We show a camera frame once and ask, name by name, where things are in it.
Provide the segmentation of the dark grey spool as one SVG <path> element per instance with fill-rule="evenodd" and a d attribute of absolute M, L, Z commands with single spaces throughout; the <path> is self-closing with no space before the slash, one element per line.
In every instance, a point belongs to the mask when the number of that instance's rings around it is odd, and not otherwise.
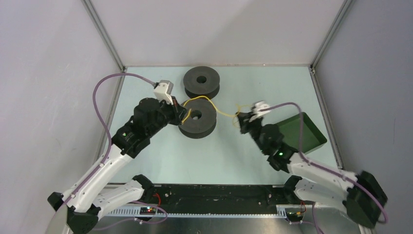
<path fill-rule="evenodd" d="M 208 66 L 193 67 L 185 73 L 183 85 L 190 98 L 206 96 L 212 99 L 220 90 L 220 75 Z"/>
<path fill-rule="evenodd" d="M 204 98 L 190 100 L 183 103 L 190 109 L 189 117 L 178 128 L 186 137 L 200 139 L 211 134 L 217 123 L 217 112 L 213 105 Z"/>

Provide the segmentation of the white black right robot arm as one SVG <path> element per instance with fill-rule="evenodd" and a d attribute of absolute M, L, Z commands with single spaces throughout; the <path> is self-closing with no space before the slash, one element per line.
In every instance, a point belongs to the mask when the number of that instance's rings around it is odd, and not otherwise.
<path fill-rule="evenodd" d="M 241 134 L 249 134 L 267 162 L 276 171 L 290 174 L 284 184 L 283 197 L 295 204 L 313 201 L 334 207 L 347 214 L 356 224 L 375 228 L 388 201 L 373 174 L 357 174 L 311 161 L 283 140 L 277 124 L 262 124 L 252 112 L 237 116 Z"/>

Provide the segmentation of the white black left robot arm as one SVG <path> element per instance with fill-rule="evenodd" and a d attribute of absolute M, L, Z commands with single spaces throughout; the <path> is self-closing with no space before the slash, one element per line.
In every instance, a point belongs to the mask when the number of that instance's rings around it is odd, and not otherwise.
<path fill-rule="evenodd" d="M 109 192 L 101 191 L 107 183 L 150 144 L 150 139 L 167 125 L 180 125 L 188 109 L 176 98 L 172 102 L 155 98 L 142 99 L 130 119 L 110 138 L 107 152 L 81 179 L 63 193 L 48 197 L 55 210 L 46 233 L 87 234 L 113 210 L 130 202 L 152 201 L 152 182 L 144 175 L 134 176 L 128 183 Z"/>

